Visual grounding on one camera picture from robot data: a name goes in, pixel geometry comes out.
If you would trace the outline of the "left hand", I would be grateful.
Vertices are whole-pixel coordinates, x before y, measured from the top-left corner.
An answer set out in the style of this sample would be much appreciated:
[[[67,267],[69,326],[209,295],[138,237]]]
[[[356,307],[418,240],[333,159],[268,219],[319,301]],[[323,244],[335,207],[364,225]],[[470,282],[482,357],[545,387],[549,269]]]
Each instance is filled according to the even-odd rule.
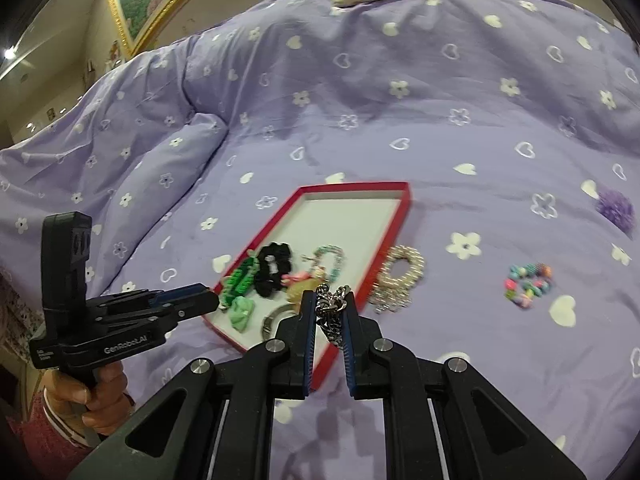
[[[120,361],[99,368],[92,388],[59,370],[47,370],[43,376],[43,396],[50,411],[80,434],[91,428],[109,436],[126,422],[134,411],[127,386]]]

